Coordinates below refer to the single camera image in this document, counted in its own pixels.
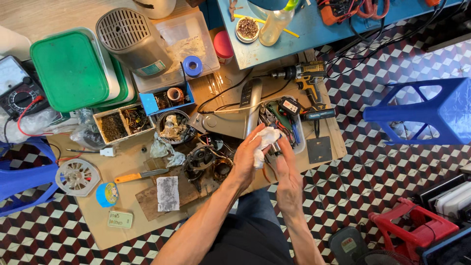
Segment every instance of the blue plastic stool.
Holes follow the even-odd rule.
[[[421,86],[441,86],[441,91],[427,99],[420,91]],[[388,85],[392,90],[375,107],[365,108],[363,119],[376,122],[391,138],[385,144],[468,144],[471,141],[471,79],[451,78]],[[388,106],[389,101],[403,87],[412,86],[424,102]],[[425,123],[410,140],[404,140],[389,127],[388,122],[413,121]],[[435,139],[419,140],[417,137],[431,125],[440,136]]]
[[[58,166],[54,161],[56,156],[52,152],[49,145],[41,141],[41,137],[31,137],[25,143],[36,146],[49,159],[53,161],[50,165],[38,166],[28,169],[4,170],[0,169],[0,201],[10,197],[13,202],[7,206],[0,208],[0,217],[11,213],[33,207],[37,204],[50,202],[55,198],[52,194],[56,192],[58,186],[56,184],[56,172]],[[0,147],[8,147],[6,143],[0,142]],[[52,183],[41,197],[35,201],[23,202],[15,194],[30,188],[38,187],[46,183]]]

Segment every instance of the blue workbench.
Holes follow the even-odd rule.
[[[234,22],[231,22],[229,0],[218,0],[219,10],[222,14],[224,26],[229,34],[239,68],[241,70],[250,68],[277,58],[353,36],[348,21],[345,21],[341,25],[334,24],[332,26],[326,26],[322,22],[316,0],[310,1],[312,4],[308,6],[306,0],[300,0],[296,8],[294,19],[287,27],[287,29],[298,34],[300,37],[296,38],[291,34],[283,32],[274,45],[266,47],[263,46],[259,40],[251,44],[240,42],[236,37],[235,30],[238,18],[236,18]],[[383,1],[380,0],[378,13],[381,13],[383,10],[382,2]],[[448,0],[446,6],[452,6],[461,2],[462,0]],[[247,0],[239,0],[236,7],[244,7],[243,9],[236,10],[236,14],[258,18],[249,8]],[[399,20],[415,17],[431,11],[433,11],[433,8],[428,7],[425,4],[425,0],[390,0],[390,10],[385,18],[385,24],[389,25]],[[352,24],[359,33],[380,27],[379,20],[362,19],[358,16],[352,18]]]

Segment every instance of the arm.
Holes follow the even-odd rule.
[[[285,138],[279,139],[278,144],[283,156],[276,160],[279,174],[276,200],[291,237],[296,261],[300,265],[324,265],[302,211],[302,177],[296,168],[293,150]]]
[[[253,151],[260,145],[261,138],[251,140],[264,127],[258,126],[247,136],[235,153],[235,166],[229,176],[203,207],[165,243],[152,265],[192,265],[202,261],[232,205],[255,178]]]

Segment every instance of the blue tape roll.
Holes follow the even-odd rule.
[[[111,207],[116,204],[119,198],[116,183],[108,182],[100,184],[96,191],[96,198],[101,207]]]
[[[198,77],[203,72],[203,63],[197,56],[190,55],[183,60],[183,69],[188,76]]]

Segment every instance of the red plastic stool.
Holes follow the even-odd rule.
[[[458,226],[454,223],[445,220],[417,204],[405,198],[399,198],[399,201],[401,204],[387,213],[368,214],[368,218],[376,224],[383,234],[384,244],[387,250],[398,252],[409,257],[411,260],[418,261],[419,255],[415,252],[417,247],[427,247],[434,240],[438,241],[450,233],[458,231]],[[410,218],[416,226],[416,229],[412,232],[408,232],[391,222],[391,220],[402,217],[407,213],[410,213]],[[428,217],[431,221],[427,222],[425,217]],[[395,234],[405,243],[394,248],[388,232]]]

